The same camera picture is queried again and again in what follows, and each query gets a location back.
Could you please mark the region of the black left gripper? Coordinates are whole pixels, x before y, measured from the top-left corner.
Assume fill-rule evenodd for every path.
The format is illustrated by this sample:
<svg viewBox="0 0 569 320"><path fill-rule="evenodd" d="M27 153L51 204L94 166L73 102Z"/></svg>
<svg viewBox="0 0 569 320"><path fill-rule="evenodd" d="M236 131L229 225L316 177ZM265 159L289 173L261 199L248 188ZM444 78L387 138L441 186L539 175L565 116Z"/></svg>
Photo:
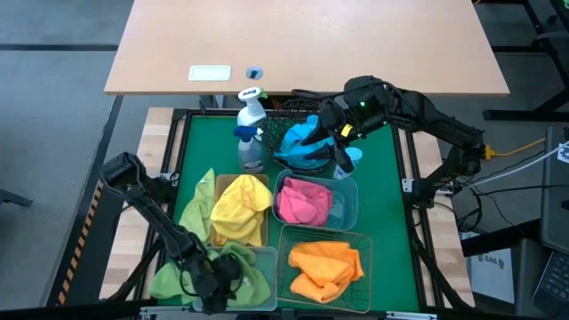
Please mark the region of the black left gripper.
<svg viewBox="0 0 569 320"><path fill-rule="evenodd" d="M241 285L242 263L234 253L213 260L201 256L190 262L190 278L195 294L207 297L203 298L203 311L222 313L227 309L228 297L234 297Z"/></svg>

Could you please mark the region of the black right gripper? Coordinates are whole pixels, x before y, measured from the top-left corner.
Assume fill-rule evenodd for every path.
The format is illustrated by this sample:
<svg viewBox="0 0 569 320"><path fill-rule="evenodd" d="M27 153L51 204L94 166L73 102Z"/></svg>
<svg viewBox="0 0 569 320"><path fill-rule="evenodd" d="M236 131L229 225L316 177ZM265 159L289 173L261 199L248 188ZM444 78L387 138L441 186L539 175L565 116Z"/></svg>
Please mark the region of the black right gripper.
<svg viewBox="0 0 569 320"><path fill-rule="evenodd" d="M334 146L332 136L359 138L381 127L389 103L385 82L374 76L351 78L342 92L325 95L319 104L319 125L301 145L324 143L330 146L309 153L307 159L333 160L344 172L353 172L354 165L346 148Z"/></svg>

